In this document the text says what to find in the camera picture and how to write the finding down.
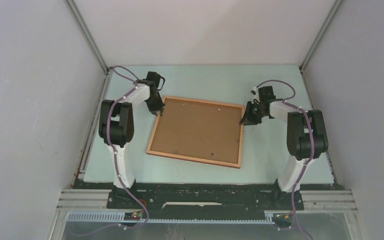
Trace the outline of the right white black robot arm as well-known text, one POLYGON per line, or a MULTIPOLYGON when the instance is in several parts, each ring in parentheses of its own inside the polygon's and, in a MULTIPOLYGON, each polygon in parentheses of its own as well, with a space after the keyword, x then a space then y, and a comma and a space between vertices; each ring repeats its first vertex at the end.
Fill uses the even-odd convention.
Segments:
POLYGON ((272 86, 254 87, 253 99, 248 101, 240 125, 254 126, 264 117, 286 123, 288 162, 276 180, 278 191, 271 194, 271 204, 284 209, 291 202, 290 194, 299 190, 309 165, 328 150, 329 142, 323 113, 305 110, 286 99, 277 98, 272 86))

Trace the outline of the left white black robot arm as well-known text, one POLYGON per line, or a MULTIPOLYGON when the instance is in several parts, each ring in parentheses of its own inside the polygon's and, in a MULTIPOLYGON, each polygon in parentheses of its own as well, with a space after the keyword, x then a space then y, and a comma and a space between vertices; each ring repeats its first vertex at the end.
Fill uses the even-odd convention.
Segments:
POLYGON ((113 185, 122 191, 118 201, 125 208, 133 208, 138 202, 138 194, 130 190, 136 179, 133 165, 127 157, 129 143, 135 133, 134 109, 145 103, 152 115, 161 116, 165 104, 160 91, 165 82, 159 73, 149 71, 146 78, 134 80, 133 88, 122 97, 116 100, 105 99, 100 105, 98 134, 112 156, 113 185))

